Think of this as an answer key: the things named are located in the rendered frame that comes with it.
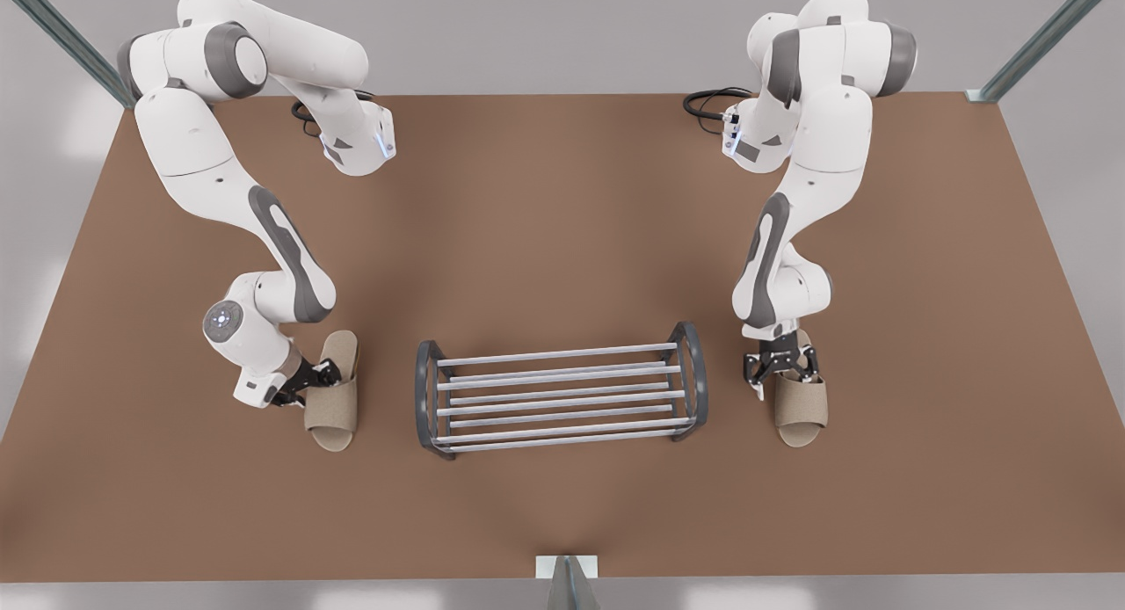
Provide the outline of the silver frame post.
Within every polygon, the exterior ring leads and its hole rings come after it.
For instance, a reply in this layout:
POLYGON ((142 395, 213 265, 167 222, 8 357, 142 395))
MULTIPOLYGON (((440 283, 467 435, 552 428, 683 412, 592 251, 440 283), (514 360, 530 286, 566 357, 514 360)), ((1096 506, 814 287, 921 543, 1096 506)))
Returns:
POLYGON ((56 44, 68 53, 87 74, 102 86, 124 108, 132 109, 135 98, 118 77, 117 69, 86 39, 76 28, 60 14, 50 0, 11 0, 27 14, 32 21, 40 26, 56 44))
POLYGON ((1033 36, 1017 50, 1012 57, 997 70, 980 89, 964 91, 970 104, 997 104, 1012 90, 1012 86, 1022 81, 1033 66, 1038 64, 1058 42, 1062 41, 1082 18, 1092 12, 1104 0, 1065 0, 1051 14, 1048 20, 1040 26, 1033 36))
POLYGON ((598 577, 597 556, 537 556, 536 577, 550 578, 547 610, 601 610, 591 586, 598 577))

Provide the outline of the grey metal shoe rack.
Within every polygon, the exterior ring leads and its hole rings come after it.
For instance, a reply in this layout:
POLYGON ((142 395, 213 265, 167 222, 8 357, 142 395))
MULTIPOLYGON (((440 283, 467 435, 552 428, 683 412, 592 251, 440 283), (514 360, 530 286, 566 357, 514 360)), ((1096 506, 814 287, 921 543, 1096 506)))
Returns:
POLYGON ((418 445, 457 454, 663 437, 706 423, 706 359, 698 330, 680 322, 642 346, 447 357, 417 350, 418 445))

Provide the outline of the beige slipper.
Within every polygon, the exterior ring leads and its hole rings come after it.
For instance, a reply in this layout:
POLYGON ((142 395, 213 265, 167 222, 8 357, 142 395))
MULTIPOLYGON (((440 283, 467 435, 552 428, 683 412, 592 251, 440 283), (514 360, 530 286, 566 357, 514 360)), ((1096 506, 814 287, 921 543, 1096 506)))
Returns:
POLYGON ((785 445, 803 448, 828 425, 829 411, 816 349, 804 330, 796 330, 796 340, 795 368, 775 375, 774 423, 785 445))
POLYGON ((330 334, 321 358, 335 365, 340 382, 326 389, 309 387, 306 391, 304 427, 314 441, 330 454, 345 450, 357 430, 356 366, 359 349, 358 338, 350 330, 338 330, 330 334))

